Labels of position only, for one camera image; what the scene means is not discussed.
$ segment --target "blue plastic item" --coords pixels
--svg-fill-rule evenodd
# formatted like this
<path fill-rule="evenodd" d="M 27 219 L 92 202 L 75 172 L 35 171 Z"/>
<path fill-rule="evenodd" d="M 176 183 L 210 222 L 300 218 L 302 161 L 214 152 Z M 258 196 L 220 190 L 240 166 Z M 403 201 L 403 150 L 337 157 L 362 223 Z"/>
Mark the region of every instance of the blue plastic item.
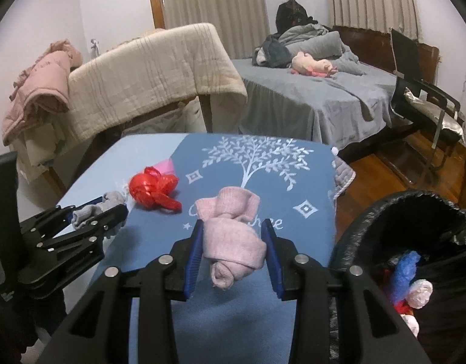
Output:
<path fill-rule="evenodd" d="M 420 259 L 421 256 L 412 250 L 399 260 L 385 287 L 385 293 L 393 304 L 399 303 L 407 296 L 411 281 L 416 275 L 416 264 Z"/>
<path fill-rule="evenodd" d="M 198 229 L 197 235 L 193 242 L 191 252 L 189 253 L 187 264 L 184 267 L 184 295 L 187 299 L 191 298 L 196 288 L 196 281 L 203 253 L 203 227 L 202 220 L 198 220 L 195 227 Z"/>
<path fill-rule="evenodd" d="M 270 281 L 272 282 L 273 291 L 277 294 L 278 298 L 282 298 L 284 294 L 283 283 L 282 283 L 282 266 L 280 259 L 278 259 L 275 246 L 273 245 L 272 239 L 268 234 L 268 226 L 266 221 L 261 224 L 261 239 L 266 243 L 266 265 L 268 268 L 268 274 Z"/>

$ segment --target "wooden headboard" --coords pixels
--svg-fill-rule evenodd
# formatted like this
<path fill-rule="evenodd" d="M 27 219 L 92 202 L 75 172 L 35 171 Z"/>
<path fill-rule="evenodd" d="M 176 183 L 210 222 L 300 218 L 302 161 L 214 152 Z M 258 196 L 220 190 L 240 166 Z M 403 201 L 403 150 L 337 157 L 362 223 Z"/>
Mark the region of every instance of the wooden headboard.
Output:
<path fill-rule="evenodd" d="M 339 31 L 340 39 L 351 47 L 354 54 L 363 63 L 380 68 L 384 71 L 394 71 L 394 58 L 391 51 L 390 35 L 380 31 L 354 29 L 344 26 L 332 28 Z M 420 68 L 423 79 L 429 83 L 435 80 L 438 64 L 438 48 L 418 44 L 418 55 L 420 57 Z"/>

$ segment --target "trash can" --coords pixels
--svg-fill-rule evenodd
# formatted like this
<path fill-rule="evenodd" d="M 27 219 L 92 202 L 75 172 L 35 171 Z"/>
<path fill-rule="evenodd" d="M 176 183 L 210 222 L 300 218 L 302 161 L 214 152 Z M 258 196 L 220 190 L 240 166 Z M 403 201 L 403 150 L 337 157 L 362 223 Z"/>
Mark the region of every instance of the trash can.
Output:
<path fill-rule="evenodd" d="M 389 195 L 349 226 L 334 248 L 330 267 L 360 265 L 377 280 L 382 269 L 411 250 L 421 255 L 414 280 L 433 283 L 429 302 L 414 310 L 418 341 L 433 364 L 466 364 L 465 210 L 431 192 Z M 336 320 L 331 309 L 331 352 L 338 349 Z"/>

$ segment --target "pink stuffed animal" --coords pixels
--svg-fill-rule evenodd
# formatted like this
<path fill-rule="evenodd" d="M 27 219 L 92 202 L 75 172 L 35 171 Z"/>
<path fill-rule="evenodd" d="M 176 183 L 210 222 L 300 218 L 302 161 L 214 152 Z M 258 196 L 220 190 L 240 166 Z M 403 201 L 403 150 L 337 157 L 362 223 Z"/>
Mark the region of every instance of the pink stuffed animal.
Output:
<path fill-rule="evenodd" d="M 337 72 L 337 68 L 329 60 L 315 60 L 302 51 L 292 59 L 292 74 L 329 77 Z"/>

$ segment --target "white diamond print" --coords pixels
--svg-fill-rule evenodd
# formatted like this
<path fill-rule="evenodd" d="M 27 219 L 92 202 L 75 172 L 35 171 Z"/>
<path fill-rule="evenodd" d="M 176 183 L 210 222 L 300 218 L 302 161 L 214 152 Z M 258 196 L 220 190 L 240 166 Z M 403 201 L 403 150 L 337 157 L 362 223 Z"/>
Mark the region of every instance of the white diamond print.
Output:
<path fill-rule="evenodd" d="M 307 219 L 307 217 L 318 211 L 318 209 L 307 200 L 305 200 L 302 204 L 297 205 L 293 209 L 295 209 L 302 216 L 304 216 L 305 219 Z"/>
<path fill-rule="evenodd" d="M 199 179 L 202 179 L 203 176 L 199 173 L 199 170 L 195 170 L 194 172 L 191 172 L 190 174 L 186 174 L 186 178 L 189 180 L 189 184 L 196 182 Z"/>

